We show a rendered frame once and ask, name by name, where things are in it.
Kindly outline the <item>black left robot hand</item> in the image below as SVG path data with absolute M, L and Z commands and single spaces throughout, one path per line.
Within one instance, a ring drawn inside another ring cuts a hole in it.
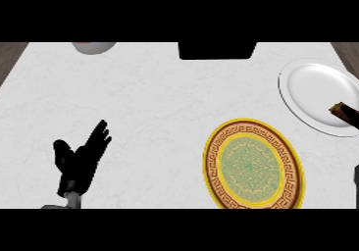
M 57 192 L 60 196 L 70 192 L 83 195 L 89 191 L 99 161 L 110 143 L 111 136 L 108 135 L 108 122 L 105 120 L 101 120 L 86 144 L 77 150 L 71 149 L 63 139 L 54 141 L 55 165 L 61 171 Z

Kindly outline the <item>yellow brown patterned plate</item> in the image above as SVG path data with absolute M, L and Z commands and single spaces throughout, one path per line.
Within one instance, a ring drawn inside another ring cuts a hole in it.
M 203 175 L 225 209 L 298 209 L 305 171 L 280 131 L 256 119 L 234 119 L 212 132 L 203 151 Z

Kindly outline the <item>white plate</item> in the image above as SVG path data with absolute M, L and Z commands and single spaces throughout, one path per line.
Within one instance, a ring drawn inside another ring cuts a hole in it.
M 359 135 L 359 129 L 329 110 L 343 102 L 359 111 L 359 79 L 342 66 L 320 59 L 290 62 L 278 76 L 278 90 L 292 113 L 309 127 L 337 137 Z

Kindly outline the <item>grey bowl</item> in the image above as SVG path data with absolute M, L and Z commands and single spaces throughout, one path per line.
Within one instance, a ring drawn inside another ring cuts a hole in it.
M 114 42 L 74 42 L 77 51 L 86 55 L 98 55 L 105 53 L 116 45 Z

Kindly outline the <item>black appliance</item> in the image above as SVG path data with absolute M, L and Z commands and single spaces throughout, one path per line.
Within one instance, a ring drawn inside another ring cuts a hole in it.
M 252 57 L 255 42 L 181 42 L 182 60 L 246 60 Z

